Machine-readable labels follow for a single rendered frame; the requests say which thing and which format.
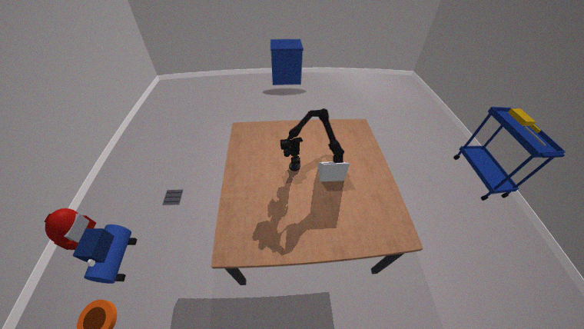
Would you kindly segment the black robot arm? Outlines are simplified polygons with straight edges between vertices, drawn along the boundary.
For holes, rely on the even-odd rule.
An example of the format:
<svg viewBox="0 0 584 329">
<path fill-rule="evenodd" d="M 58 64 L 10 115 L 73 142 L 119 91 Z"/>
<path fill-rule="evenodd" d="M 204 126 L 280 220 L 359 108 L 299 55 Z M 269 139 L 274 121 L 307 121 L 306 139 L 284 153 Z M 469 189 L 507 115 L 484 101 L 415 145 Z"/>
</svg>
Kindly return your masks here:
<svg viewBox="0 0 584 329">
<path fill-rule="evenodd" d="M 300 147 L 300 142 L 302 142 L 303 139 L 301 137 L 299 137 L 299 138 L 294 138 L 294 137 L 297 137 L 299 135 L 302 127 L 305 126 L 305 124 L 312 117 L 319 117 L 319 119 L 324 123 L 324 127 L 326 128 L 328 137 L 330 139 L 330 143 L 328 145 L 330 146 L 331 151 L 334 153 L 333 162 L 335 162 L 335 163 L 343 162 L 344 150 L 341 148 L 339 142 L 336 140 L 336 138 L 333 134 L 333 131 L 331 129 L 330 122 L 329 122 L 328 111 L 325 108 L 322 108 L 320 110 L 315 110 L 315 111 L 313 111 L 313 110 L 309 111 L 307 113 L 307 115 L 303 118 L 303 120 L 301 120 L 295 127 L 293 127 L 289 131 L 288 138 L 280 140 L 280 147 L 281 147 L 281 150 L 284 150 L 284 156 L 285 157 L 289 157 L 290 155 L 293 156 L 293 152 L 291 151 L 291 147 L 295 148 L 295 149 Z M 290 140 L 290 139 L 292 139 L 292 140 Z"/>
</svg>

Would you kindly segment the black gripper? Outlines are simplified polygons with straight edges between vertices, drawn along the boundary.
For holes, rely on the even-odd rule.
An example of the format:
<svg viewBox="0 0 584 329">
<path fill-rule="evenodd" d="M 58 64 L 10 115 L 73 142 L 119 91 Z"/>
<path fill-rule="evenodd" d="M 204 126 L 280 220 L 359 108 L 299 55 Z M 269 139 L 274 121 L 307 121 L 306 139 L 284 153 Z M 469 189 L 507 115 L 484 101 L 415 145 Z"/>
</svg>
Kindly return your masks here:
<svg viewBox="0 0 584 329">
<path fill-rule="evenodd" d="M 294 157 L 294 158 L 291 158 L 291 164 L 300 164 L 300 158 L 298 156 L 300 154 L 299 150 L 300 150 L 300 147 L 296 148 L 296 149 L 291 147 L 291 151 L 293 152 L 293 157 Z"/>
</svg>

